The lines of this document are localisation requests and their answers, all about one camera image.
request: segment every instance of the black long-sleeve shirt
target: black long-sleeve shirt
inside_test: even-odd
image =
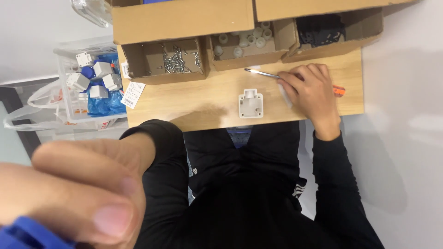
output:
[[[342,136],[314,136],[318,184],[315,220],[273,179],[245,172],[215,181],[188,206],[188,165],[182,132],[152,120],[123,137],[146,132],[156,156],[143,175],[146,211],[136,249],[383,248],[366,218]]]

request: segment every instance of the cardboard box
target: cardboard box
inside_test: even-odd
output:
[[[206,74],[203,67],[203,60],[206,54],[202,54],[202,51],[205,49],[202,49],[200,44],[198,38],[192,38],[163,42],[125,44],[122,45],[121,48],[126,58],[126,62],[128,63],[128,72],[131,81],[147,85],[159,85],[205,79]],[[191,72],[166,72],[163,51],[167,52],[167,57],[173,56],[175,53],[173,50],[174,45],[182,50],[185,66],[189,68]],[[202,60],[201,68],[195,65],[195,55],[192,54],[194,52],[200,54]]]
[[[296,23],[293,19],[284,19],[274,21],[271,24],[272,38],[266,42],[264,48],[257,46],[248,46],[243,49],[243,57],[235,58],[233,51],[239,47],[239,36],[228,34],[228,42],[220,44],[217,36],[210,36],[210,48],[212,51],[212,63],[217,71],[243,68],[248,66],[263,65],[275,63],[280,60],[282,55],[289,51],[291,46],[299,46]],[[214,55],[214,47],[220,45],[223,54]]]
[[[310,44],[295,44],[282,57],[283,63],[298,62],[316,58],[349,53],[379,38],[383,32],[382,8],[370,8],[339,13],[346,27],[346,40],[320,47]]]
[[[255,0],[259,22],[382,7],[416,0]]]
[[[131,44],[254,28],[253,0],[109,0],[114,43]]]

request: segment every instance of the fingernail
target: fingernail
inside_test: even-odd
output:
[[[137,190],[137,181],[132,177],[125,177],[121,181],[121,188],[124,195],[131,196]]]
[[[121,237],[131,223],[132,208],[123,204],[108,205],[100,208],[94,216],[96,228],[107,235]]]

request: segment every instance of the white plastic basket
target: white plastic basket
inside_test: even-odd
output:
[[[116,53],[117,46],[113,43],[113,37],[110,35],[60,43],[59,47],[54,49],[54,53],[57,55],[58,60],[58,74],[62,82],[63,99],[66,104],[68,121],[71,123],[81,123],[127,117],[126,114],[106,117],[89,117],[87,115],[88,101],[78,100],[78,92],[69,90],[66,85],[66,80],[69,74],[81,72],[81,68],[78,66],[75,56],[82,52],[88,52],[88,54],[91,55]]]

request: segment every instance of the light wooden tabletop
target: light wooden tabletop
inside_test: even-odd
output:
[[[120,46],[118,53],[120,63],[124,62]],[[364,112],[360,49],[329,58],[261,65],[257,70],[276,74],[309,63],[327,64],[333,83],[346,89],[345,96],[337,100],[340,115]],[[206,80],[146,85],[136,107],[127,108],[129,127],[146,120],[161,119],[171,121],[186,132],[306,119],[297,107],[288,108],[275,79],[252,74],[242,68],[217,72],[213,65],[210,66]],[[123,78],[124,90],[128,84],[129,80]],[[263,118],[239,117],[238,96],[243,94],[244,89],[257,89],[263,94]]]

